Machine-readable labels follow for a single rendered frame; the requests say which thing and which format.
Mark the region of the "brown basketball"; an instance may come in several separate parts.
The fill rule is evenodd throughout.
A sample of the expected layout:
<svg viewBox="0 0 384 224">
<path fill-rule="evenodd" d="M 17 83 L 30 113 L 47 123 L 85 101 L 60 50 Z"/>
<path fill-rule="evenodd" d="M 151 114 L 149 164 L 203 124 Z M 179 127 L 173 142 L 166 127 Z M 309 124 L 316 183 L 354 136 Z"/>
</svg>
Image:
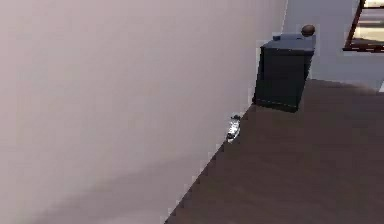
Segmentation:
<svg viewBox="0 0 384 224">
<path fill-rule="evenodd" d="M 311 25 L 311 24 L 308 24 L 308 25 L 303 26 L 303 27 L 302 27 L 302 30 L 301 30 L 301 34 L 302 34 L 304 37 L 310 37 L 310 36 L 313 36 L 315 32 L 316 32 L 315 26 L 314 26 L 314 25 Z"/>
</svg>

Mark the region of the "small silver and black object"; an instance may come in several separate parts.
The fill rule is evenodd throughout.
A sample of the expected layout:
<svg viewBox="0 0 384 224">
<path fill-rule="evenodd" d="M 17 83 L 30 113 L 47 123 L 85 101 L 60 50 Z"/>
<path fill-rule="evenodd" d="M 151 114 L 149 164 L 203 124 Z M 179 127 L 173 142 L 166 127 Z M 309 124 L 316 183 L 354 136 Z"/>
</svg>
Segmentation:
<svg viewBox="0 0 384 224">
<path fill-rule="evenodd" d="M 231 143 L 240 133 L 240 122 L 241 117 L 239 115 L 234 115 L 230 119 L 230 127 L 226 135 L 226 140 Z"/>
</svg>

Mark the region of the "black cabinet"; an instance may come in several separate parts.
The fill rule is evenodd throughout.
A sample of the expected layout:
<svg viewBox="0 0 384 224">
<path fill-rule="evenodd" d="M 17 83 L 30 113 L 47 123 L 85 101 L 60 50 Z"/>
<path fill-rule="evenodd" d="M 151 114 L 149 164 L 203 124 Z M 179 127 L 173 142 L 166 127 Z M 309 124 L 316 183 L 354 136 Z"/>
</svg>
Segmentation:
<svg viewBox="0 0 384 224">
<path fill-rule="evenodd" d="M 260 47 L 260 60 L 252 103 L 295 113 L 309 75 L 316 38 L 273 41 Z"/>
</svg>

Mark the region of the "dark blue flat box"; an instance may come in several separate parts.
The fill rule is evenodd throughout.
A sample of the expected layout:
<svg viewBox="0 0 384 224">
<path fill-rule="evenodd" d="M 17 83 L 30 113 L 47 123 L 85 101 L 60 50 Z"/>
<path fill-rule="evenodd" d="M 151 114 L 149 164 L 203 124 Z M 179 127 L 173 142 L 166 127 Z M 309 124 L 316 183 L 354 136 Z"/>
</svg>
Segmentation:
<svg viewBox="0 0 384 224">
<path fill-rule="evenodd" d="M 273 41 L 302 40 L 305 37 L 301 34 L 280 34 L 273 36 Z"/>
</svg>

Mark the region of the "dark red framed window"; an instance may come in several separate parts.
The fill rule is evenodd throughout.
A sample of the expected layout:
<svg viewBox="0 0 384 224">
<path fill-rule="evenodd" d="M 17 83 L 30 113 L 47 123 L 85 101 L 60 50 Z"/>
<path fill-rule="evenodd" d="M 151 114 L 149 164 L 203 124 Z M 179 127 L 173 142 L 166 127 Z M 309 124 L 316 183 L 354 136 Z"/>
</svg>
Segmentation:
<svg viewBox="0 0 384 224">
<path fill-rule="evenodd" d="M 343 50 L 384 53 L 384 0 L 359 0 Z"/>
</svg>

